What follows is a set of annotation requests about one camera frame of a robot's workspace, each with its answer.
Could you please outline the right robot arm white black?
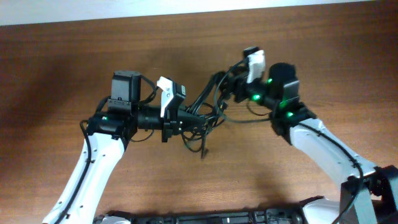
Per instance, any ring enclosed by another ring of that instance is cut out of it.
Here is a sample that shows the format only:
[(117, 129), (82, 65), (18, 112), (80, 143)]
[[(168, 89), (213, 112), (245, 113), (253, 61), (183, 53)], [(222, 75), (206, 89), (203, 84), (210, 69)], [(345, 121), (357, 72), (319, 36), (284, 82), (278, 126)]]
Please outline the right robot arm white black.
[(379, 167), (350, 149), (299, 99), (295, 67), (276, 63), (262, 79), (260, 65), (237, 64), (217, 89), (270, 110), (274, 132), (305, 153), (336, 184), (339, 201), (313, 197), (301, 204), (306, 223), (397, 223), (397, 167)]

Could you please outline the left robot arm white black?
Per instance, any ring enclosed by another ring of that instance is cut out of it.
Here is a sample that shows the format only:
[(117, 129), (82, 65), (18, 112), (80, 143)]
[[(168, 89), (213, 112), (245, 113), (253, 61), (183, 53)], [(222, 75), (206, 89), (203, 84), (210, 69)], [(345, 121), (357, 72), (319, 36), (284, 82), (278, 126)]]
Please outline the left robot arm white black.
[(162, 142), (205, 124), (204, 116), (183, 107), (186, 90), (160, 77), (149, 82), (152, 93), (141, 99), (144, 76), (135, 71), (115, 71), (111, 94), (95, 113), (80, 122), (84, 144), (79, 160), (58, 202), (44, 223), (92, 223), (106, 183), (138, 130), (162, 132)]

